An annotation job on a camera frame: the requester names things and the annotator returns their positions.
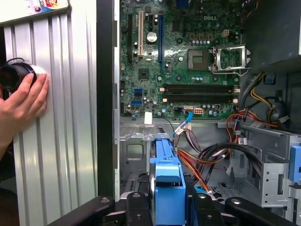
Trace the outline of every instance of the blue plastic bracket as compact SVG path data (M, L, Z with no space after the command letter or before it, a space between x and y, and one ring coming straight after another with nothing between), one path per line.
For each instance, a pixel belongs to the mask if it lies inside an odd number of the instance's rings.
M185 224L186 186L180 160L168 139L155 140L155 209L156 225Z
M291 147L289 179L295 183L301 181L301 146Z

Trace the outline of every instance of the side panel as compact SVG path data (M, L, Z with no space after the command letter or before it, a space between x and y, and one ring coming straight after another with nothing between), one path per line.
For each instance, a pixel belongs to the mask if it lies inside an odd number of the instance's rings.
M20 224L46 225L91 200L96 167L96 1L5 28L7 59L51 75L44 116L14 139Z

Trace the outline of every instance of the blue cable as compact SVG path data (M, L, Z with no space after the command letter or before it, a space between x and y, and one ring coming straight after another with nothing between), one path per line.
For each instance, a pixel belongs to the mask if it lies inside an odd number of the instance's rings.
M179 128L182 129L185 125L187 125L192 120L192 117L193 117L193 113L188 112L188 116L187 116L186 120L177 129L179 129Z

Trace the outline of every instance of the motherboard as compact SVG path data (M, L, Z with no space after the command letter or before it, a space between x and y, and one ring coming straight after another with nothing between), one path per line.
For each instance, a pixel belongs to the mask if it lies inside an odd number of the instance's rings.
M219 48L241 44L237 0L122 0L122 116L227 118L239 74L213 70ZM219 69L240 65L241 49L222 50Z

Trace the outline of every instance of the blue sata port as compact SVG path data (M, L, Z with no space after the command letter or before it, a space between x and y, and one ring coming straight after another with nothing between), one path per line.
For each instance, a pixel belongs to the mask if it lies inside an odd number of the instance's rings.
M142 101L141 100L132 100L131 106L142 106Z
M134 94L143 93L143 89L134 89Z

